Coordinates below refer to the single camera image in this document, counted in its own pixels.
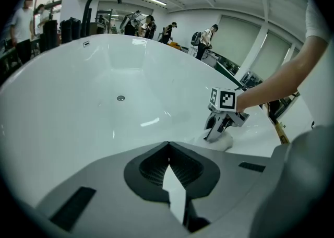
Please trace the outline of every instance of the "bathtub drain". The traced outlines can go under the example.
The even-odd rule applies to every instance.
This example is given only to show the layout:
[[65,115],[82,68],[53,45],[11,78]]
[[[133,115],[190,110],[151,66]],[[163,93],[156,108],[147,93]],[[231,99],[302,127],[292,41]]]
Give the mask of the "bathtub drain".
[[117,97],[117,101],[122,102],[122,101],[124,101],[124,100],[125,100],[125,97],[122,96],[122,95],[120,95],[120,96]]

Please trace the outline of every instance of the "white bathtub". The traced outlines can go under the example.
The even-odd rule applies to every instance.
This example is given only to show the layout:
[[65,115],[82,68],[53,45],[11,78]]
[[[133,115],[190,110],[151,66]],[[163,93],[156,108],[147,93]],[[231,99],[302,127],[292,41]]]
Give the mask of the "white bathtub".
[[[237,86],[194,57],[142,38],[95,35],[40,54],[0,89],[8,186],[35,207],[99,158],[165,140],[212,148],[200,138],[211,87]],[[259,107],[245,112],[245,125],[227,130],[234,139],[228,152],[271,156],[280,144],[273,125]]]

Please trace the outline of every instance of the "backpack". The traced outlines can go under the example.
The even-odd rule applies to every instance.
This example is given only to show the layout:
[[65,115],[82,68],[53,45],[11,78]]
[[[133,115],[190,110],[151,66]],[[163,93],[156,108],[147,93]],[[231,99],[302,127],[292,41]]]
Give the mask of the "backpack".
[[202,35],[202,32],[195,32],[193,34],[192,40],[190,42],[192,46],[198,46],[199,45],[201,35]]

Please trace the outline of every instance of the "black slot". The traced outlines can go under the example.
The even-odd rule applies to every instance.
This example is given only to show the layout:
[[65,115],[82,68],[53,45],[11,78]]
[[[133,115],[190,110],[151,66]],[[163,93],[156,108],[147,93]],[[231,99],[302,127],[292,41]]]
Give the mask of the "black slot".
[[52,216],[50,221],[63,230],[70,231],[95,192],[95,189],[80,187],[79,190],[77,190],[70,199],[63,204],[58,212]]
[[254,170],[257,172],[261,172],[261,173],[266,168],[265,165],[257,165],[257,164],[247,163],[247,162],[242,162],[239,164],[239,166],[245,169],[250,169],[250,170]]

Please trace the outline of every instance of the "black faucet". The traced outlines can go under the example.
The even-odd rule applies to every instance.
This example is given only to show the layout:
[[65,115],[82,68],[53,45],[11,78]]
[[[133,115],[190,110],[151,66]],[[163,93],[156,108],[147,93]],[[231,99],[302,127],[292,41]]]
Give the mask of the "black faucet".
[[85,10],[83,11],[83,18],[82,18],[82,28],[81,28],[81,37],[87,37],[89,36],[89,33],[86,33],[86,25],[87,25],[87,20],[90,21],[90,18],[88,17],[88,9],[89,5],[92,2],[92,0],[87,0],[86,5],[85,5]]

